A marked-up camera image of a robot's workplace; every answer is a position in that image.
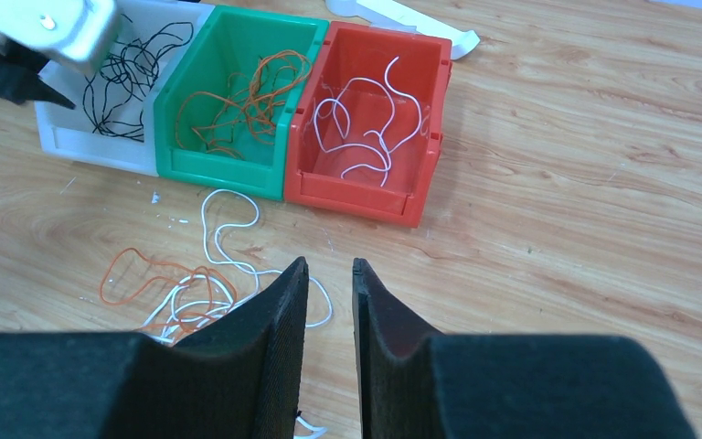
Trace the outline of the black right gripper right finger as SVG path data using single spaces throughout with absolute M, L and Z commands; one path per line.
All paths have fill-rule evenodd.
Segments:
M 612 335 L 445 334 L 353 264 L 366 438 L 692 438 L 637 341 Z

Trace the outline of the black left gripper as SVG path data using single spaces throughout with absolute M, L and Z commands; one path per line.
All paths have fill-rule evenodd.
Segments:
M 17 105 L 49 102 L 74 110 L 74 102 L 40 79 L 39 72 L 48 62 L 43 54 L 7 42 L 5 52 L 0 52 L 0 99 Z

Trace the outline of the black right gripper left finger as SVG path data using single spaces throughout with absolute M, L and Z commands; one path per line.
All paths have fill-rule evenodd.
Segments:
M 290 438 L 309 270 L 173 347 L 137 332 L 0 333 L 0 438 Z

